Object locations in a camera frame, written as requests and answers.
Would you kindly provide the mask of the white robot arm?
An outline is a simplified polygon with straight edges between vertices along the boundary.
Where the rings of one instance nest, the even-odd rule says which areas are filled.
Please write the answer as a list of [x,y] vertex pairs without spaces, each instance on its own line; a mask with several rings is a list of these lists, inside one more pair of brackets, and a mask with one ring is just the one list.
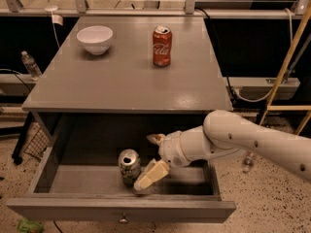
[[201,126],[168,135],[152,134],[147,139],[158,146],[160,160],[152,160],[134,183],[144,190],[166,177],[174,168],[195,160],[255,152],[311,181],[311,139],[266,128],[232,112],[216,110]]

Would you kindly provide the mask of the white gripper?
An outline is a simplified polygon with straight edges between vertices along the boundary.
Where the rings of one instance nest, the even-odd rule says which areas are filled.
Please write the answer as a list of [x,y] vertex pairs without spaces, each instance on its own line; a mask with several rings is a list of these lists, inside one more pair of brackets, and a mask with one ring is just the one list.
[[149,162],[134,183],[135,190],[144,190],[163,179],[168,175],[170,167],[182,168],[190,165],[181,147],[181,135],[181,131],[176,131],[168,135],[150,134],[147,136],[150,143],[159,146],[158,154],[161,159],[159,161],[152,159]]

